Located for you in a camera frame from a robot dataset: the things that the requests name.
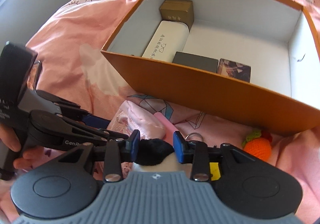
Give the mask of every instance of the dark gray box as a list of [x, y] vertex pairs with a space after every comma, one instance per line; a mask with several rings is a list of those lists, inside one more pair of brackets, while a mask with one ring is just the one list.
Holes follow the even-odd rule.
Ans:
[[172, 63], [217, 73], [219, 60], [177, 51]]

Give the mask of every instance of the open cardboard box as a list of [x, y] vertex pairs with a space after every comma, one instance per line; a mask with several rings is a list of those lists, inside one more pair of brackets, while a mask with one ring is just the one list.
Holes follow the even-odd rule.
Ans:
[[192, 0], [195, 22], [183, 52], [249, 65], [247, 83], [142, 58], [164, 1], [138, 1], [102, 49], [134, 90], [284, 136], [320, 125], [320, 43], [303, 6]]

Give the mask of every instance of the metal screw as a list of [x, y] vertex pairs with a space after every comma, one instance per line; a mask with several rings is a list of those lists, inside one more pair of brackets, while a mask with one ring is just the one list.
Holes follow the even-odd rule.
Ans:
[[207, 181], [209, 180], [209, 176], [205, 173], [196, 173], [194, 176], [193, 176], [193, 179], [195, 181]]
[[120, 181], [121, 176], [119, 174], [111, 173], [107, 174], [104, 179], [108, 182], [116, 182]]

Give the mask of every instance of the yellow tag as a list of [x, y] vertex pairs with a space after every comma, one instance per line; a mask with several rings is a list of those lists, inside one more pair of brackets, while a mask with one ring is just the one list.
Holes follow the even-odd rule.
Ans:
[[216, 181], [221, 177], [218, 163], [210, 163], [211, 180]]

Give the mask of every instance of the black fluffy object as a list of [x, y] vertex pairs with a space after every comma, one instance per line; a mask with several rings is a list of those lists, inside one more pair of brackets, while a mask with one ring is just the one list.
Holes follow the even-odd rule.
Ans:
[[141, 139], [137, 159], [139, 165], [152, 166], [162, 161], [174, 152], [172, 145], [161, 139]]

